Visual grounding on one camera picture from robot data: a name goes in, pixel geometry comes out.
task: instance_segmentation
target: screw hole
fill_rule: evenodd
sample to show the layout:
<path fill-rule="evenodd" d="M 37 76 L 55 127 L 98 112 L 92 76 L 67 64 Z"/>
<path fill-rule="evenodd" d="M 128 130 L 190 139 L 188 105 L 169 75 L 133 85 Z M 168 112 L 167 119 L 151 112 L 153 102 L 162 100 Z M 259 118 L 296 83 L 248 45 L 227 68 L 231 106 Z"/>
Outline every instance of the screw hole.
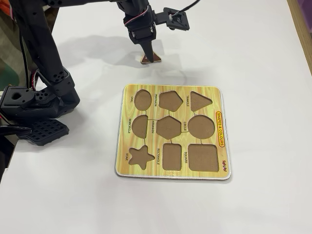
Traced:
<path fill-rule="evenodd" d="M 19 99 L 20 97 L 21 97 L 20 93 L 14 93 L 14 94 L 12 95 L 12 99 L 13 99 L 13 100 L 17 100 L 17 99 Z"/>

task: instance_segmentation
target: yellow wood grain pattern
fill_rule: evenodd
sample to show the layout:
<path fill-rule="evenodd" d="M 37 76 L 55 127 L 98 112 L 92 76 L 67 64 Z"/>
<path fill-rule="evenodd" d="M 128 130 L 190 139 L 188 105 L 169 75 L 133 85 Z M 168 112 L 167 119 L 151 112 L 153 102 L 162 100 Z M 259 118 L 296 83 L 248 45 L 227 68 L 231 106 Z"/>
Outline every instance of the yellow wood grain pattern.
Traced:
<path fill-rule="evenodd" d="M 145 111 L 139 111 L 135 107 L 134 99 L 136 93 L 141 90 L 147 90 L 152 96 L 152 104 L 150 108 Z M 176 112 L 169 112 L 168 110 L 160 108 L 159 94 L 176 91 L 182 98 L 183 103 Z M 195 112 L 196 115 L 205 115 L 214 121 L 215 132 L 212 137 L 208 139 L 197 139 L 189 132 L 185 132 L 184 123 L 195 116 L 191 111 L 191 97 L 190 93 L 194 91 L 213 101 L 209 106 L 206 106 Z M 216 113 L 222 112 L 221 93 L 216 87 L 210 86 L 170 86 L 170 85 L 144 85 L 144 84 L 130 84 L 125 87 L 123 93 L 123 102 L 121 110 L 121 122 L 119 129 L 119 139 L 116 157 L 116 172 L 121 176 L 137 176 L 137 177 L 166 177 L 166 178 L 199 178 L 199 179 L 227 179 L 230 176 L 229 159 L 227 154 L 227 142 L 225 147 L 219 146 L 219 138 L 217 133 L 217 117 Z M 182 147 L 182 168 L 181 171 L 166 171 L 162 168 L 162 148 L 165 143 L 171 143 L 170 140 L 159 136 L 156 133 L 157 121 L 154 120 L 154 133 L 152 133 L 152 120 L 148 121 L 147 136 L 144 139 L 138 138 L 133 133 L 132 129 L 129 131 L 129 119 L 131 123 L 140 115 L 147 115 L 148 119 L 159 120 L 166 116 L 172 116 L 181 122 L 181 134 L 172 138 L 173 144 L 180 144 Z M 218 153 L 218 172 L 195 172 L 191 171 L 188 166 L 188 160 L 185 160 L 185 152 L 188 154 L 188 146 L 190 144 L 213 144 L 217 147 Z M 140 149 L 143 145 L 148 146 L 149 154 L 155 157 L 155 160 L 147 162 L 147 167 L 142 170 L 139 165 L 129 165 L 131 154 L 130 148 Z M 159 149 L 159 158 L 157 158 L 157 150 Z"/>
<path fill-rule="evenodd" d="M 292 19 L 304 52 L 306 60 L 308 62 L 309 69 L 312 74 L 312 38 L 309 34 L 305 20 L 303 18 L 300 6 L 297 0 L 287 0 L 289 9 L 292 14 Z"/>

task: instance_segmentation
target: perforated plate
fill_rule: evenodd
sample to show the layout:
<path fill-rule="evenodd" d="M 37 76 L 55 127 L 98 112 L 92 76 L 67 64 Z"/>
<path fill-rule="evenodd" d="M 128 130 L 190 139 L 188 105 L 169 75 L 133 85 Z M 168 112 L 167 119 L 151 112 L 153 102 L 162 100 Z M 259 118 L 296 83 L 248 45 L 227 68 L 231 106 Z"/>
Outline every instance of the perforated plate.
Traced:
<path fill-rule="evenodd" d="M 37 121 L 31 124 L 33 133 L 26 137 L 36 145 L 45 145 L 69 133 L 69 129 L 56 119 Z"/>

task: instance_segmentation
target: black cable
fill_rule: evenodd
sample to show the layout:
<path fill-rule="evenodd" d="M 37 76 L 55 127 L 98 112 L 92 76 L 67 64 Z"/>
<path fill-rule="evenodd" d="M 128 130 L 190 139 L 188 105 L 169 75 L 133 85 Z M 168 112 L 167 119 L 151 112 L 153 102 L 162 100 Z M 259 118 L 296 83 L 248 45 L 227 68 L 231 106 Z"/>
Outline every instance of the black cable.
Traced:
<path fill-rule="evenodd" d="M 24 59 L 24 67 L 25 67 L 25 75 L 26 75 L 26 87 L 29 89 L 29 74 L 28 74 L 27 58 L 26 58 L 25 48 L 23 45 L 23 36 L 21 35 L 20 31 L 19 31 L 19 43 L 20 43 L 20 48 L 21 48 L 21 52 L 23 54 L 23 59 Z"/>
<path fill-rule="evenodd" d="M 183 12 L 183 11 L 187 11 L 188 9 L 190 9 L 191 7 L 195 6 L 197 3 L 199 3 L 200 0 L 196 0 L 195 2 L 193 2 L 191 5 L 183 8 L 182 10 L 180 10 L 179 12 Z"/>

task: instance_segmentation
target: wire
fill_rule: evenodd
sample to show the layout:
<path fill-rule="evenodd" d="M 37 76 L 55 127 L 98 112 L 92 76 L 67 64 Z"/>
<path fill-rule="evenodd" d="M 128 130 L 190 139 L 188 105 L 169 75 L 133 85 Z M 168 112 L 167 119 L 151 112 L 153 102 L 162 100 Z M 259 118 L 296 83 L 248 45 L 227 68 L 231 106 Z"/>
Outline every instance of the wire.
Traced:
<path fill-rule="evenodd" d="M 139 17 L 141 17 L 141 16 L 144 16 L 145 13 L 147 12 L 148 8 L 149 8 L 149 6 L 147 6 L 146 10 L 143 11 L 141 14 L 139 14 L 139 15 L 137 15 L 136 17 L 130 19 L 130 20 L 127 21 L 127 22 L 125 22 L 125 26 L 126 26 L 127 24 L 131 23 L 132 21 L 136 20 L 137 18 L 139 18 Z"/>
<path fill-rule="evenodd" d="M 26 75 L 26 87 L 29 88 L 29 74 L 28 74 L 28 66 L 27 66 L 27 58 L 25 54 L 25 48 L 23 44 L 23 36 L 21 35 L 21 31 L 19 31 L 19 43 L 20 43 L 20 48 L 21 52 L 23 54 L 23 59 L 24 59 L 24 67 L 25 67 L 25 75 Z"/>
<path fill-rule="evenodd" d="M 34 71 L 34 73 L 31 75 L 31 87 L 33 88 L 33 91 L 36 91 L 35 88 L 35 78 L 37 75 L 38 69 Z"/>
<path fill-rule="evenodd" d="M 200 0 L 196 0 L 196 1 L 193 2 L 191 5 L 189 5 L 189 6 L 185 7 L 185 8 L 183 8 L 183 9 L 180 10 L 180 11 L 177 11 L 174 15 L 172 15 L 172 17 L 173 17 L 173 16 L 176 16 L 176 15 L 179 14 L 180 12 L 189 10 L 190 8 L 192 8 L 193 6 L 195 6 L 197 3 L 199 3 L 199 1 L 200 1 Z"/>

